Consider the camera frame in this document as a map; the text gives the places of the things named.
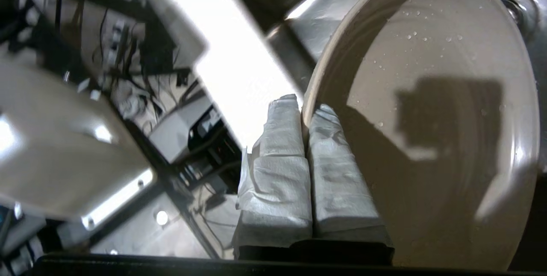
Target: stainless steel sink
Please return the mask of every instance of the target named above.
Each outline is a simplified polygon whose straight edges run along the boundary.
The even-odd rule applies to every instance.
[[[313,68],[358,0],[242,0],[287,71],[305,91]],[[541,115],[539,170],[547,173],[547,0],[502,0],[518,24],[535,72]]]

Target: drain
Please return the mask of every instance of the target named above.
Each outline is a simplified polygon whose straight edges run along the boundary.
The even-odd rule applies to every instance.
[[[538,26],[539,12],[534,0],[502,0],[509,15],[527,40]]]

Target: sink basin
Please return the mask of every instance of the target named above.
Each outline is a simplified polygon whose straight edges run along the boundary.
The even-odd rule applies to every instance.
[[[242,0],[302,92],[328,40],[358,0]],[[547,173],[547,0],[502,0],[521,30],[535,73],[541,117],[539,168]]]

